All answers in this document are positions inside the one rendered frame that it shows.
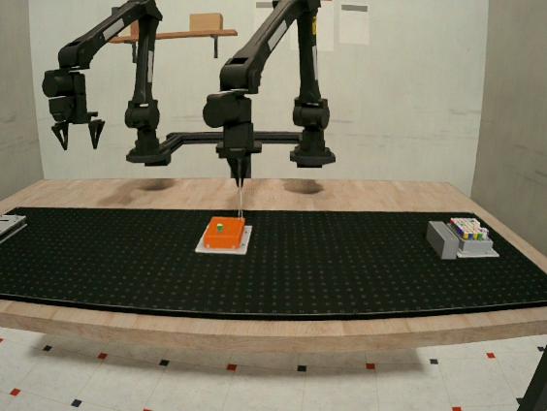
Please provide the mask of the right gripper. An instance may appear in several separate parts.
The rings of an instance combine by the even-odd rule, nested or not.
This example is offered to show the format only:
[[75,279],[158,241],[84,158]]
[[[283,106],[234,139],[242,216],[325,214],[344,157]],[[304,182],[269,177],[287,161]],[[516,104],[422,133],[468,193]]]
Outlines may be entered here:
[[[92,121],[90,120],[91,116],[94,116],[94,117],[98,116],[98,111],[91,111],[91,112],[88,112],[88,113],[90,113],[90,114],[85,113],[85,114],[79,114],[79,115],[70,115],[67,120],[65,120],[63,122],[56,122],[56,123],[54,123],[54,126],[51,126],[52,132],[54,133],[54,135],[60,141],[64,151],[66,151],[68,149],[69,123],[72,123],[72,125],[88,124],[93,149],[97,149],[98,141],[99,141],[101,132],[103,130],[103,127],[105,125],[105,121],[102,121],[102,119],[96,119],[96,120],[92,120]],[[93,122],[93,121],[95,121],[95,122]],[[97,129],[96,129],[96,127],[97,127]],[[64,140],[62,139],[60,130],[62,130]]]

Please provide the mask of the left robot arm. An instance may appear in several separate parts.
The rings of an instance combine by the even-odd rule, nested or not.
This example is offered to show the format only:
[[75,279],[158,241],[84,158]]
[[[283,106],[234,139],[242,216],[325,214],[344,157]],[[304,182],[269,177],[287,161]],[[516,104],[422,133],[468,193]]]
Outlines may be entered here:
[[203,119],[210,128],[223,127],[223,148],[231,158],[242,158],[247,147],[254,147],[254,123],[241,125],[252,121],[252,100],[244,95],[259,94],[268,58],[297,18],[300,94],[294,99],[292,119],[295,126],[304,129],[294,153],[332,157],[324,140],[330,120],[328,99],[321,98],[318,84],[316,19],[321,0],[273,0],[273,8],[245,46],[221,68],[220,91],[208,95]]

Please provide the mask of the orange tube rack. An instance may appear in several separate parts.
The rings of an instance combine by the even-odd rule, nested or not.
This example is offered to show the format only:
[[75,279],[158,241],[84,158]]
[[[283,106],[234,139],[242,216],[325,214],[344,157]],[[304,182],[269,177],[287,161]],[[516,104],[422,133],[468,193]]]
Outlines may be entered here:
[[[222,224],[222,234],[217,232],[217,224]],[[203,236],[204,248],[209,244],[209,248],[233,249],[235,245],[239,249],[243,232],[244,218],[212,217]]]

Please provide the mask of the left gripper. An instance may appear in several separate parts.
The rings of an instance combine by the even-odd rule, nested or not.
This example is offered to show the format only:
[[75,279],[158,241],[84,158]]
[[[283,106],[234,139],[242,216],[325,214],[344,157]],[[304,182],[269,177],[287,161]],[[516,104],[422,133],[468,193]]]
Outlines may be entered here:
[[[239,160],[238,159],[241,159],[241,187],[242,187],[244,175],[251,161],[251,154],[262,153],[262,142],[254,142],[254,147],[247,147],[245,152],[249,152],[249,153],[245,153],[245,156],[242,156],[242,158],[231,159],[231,157],[228,156],[227,149],[223,148],[223,142],[219,142],[217,146],[215,147],[215,153],[218,153],[218,159],[227,159],[227,163],[235,177],[237,187],[239,187]],[[237,163],[237,168],[236,168],[236,163]]]

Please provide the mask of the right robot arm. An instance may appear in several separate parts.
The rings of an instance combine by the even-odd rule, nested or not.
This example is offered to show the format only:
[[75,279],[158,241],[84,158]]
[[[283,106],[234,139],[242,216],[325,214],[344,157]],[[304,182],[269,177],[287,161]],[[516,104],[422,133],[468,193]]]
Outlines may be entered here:
[[[48,99],[49,113],[54,121],[63,122],[69,115],[87,113],[86,95],[74,96],[86,93],[85,74],[73,71],[90,69],[91,60],[97,51],[137,20],[139,40],[135,88],[132,101],[128,101],[124,121],[128,128],[138,130],[138,139],[135,141],[135,147],[129,150],[129,156],[160,155],[166,151],[166,145],[160,145],[159,138],[156,138],[155,129],[160,121],[160,112],[158,101],[152,97],[155,38],[162,18],[155,0],[128,0],[118,7],[117,12],[64,46],[57,56],[59,69],[45,71],[42,83],[43,92],[48,98],[68,96],[70,93],[72,96]],[[60,70],[62,68],[64,70]],[[136,102],[149,104],[141,107],[146,103]]]

